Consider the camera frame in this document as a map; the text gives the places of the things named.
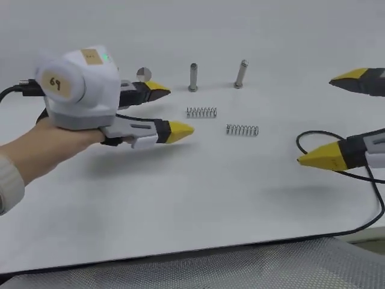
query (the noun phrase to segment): round metal disc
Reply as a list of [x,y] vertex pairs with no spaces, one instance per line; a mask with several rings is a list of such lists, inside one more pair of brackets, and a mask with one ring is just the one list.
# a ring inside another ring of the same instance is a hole
[[147,81],[150,81],[151,80],[151,77],[152,77],[152,73],[151,73],[151,70],[146,68],[146,67],[142,67],[138,70],[137,72],[137,78],[140,82],[147,82]]

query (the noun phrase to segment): label sticker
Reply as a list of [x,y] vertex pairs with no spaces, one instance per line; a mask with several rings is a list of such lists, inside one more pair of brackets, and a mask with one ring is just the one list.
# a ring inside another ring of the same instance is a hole
[[49,70],[44,71],[41,86],[42,88],[64,98],[71,97],[71,83],[62,76]]
[[102,59],[100,58],[99,53],[96,49],[81,49],[85,62],[88,65],[101,65],[103,64]]

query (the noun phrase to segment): handwritten number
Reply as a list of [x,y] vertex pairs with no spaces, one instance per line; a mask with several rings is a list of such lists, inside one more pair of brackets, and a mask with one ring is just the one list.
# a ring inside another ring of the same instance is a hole
[[57,90],[60,91],[60,81],[55,79],[54,77],[52,77],[50,80],[49,80],[49,83],[50,85],[52,86],[56,86]]

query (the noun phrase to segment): white tabletop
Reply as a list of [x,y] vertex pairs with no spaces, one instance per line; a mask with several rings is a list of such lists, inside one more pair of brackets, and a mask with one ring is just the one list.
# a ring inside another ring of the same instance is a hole
[[[347,136],[385,126],[385,99],[328,85],[350,69],[385,66],[384,13],[380,0],[1,1],[1,89],[32,77],[40,48],[104,44],[122,78],[135,80],[147,66],[173,91],[129,115],[181,120],[196,131],[145,151],[95,145],[33,182],[0,218],[0,273],[366,223],[378,213],[370,184],[299,166],[295,138],[309,129]],[[235,90],[242,59],[250,65]],[[187,91],[192,62],[197,93]],[[217,107],[218,116],[186,119],[187,106]],[[0,141],[32,127],[42,109],[42,99],[8,96]],[[257,125],[259,135],[228,136],[227,123]],[[304,145],[327,141],[308,137]]]

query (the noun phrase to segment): gray fabric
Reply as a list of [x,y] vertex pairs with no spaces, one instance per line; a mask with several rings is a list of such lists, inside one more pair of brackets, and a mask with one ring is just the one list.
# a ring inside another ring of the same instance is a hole
[[0,286],[23,288],[382,289],[385,257],[325,238],[22,275]]

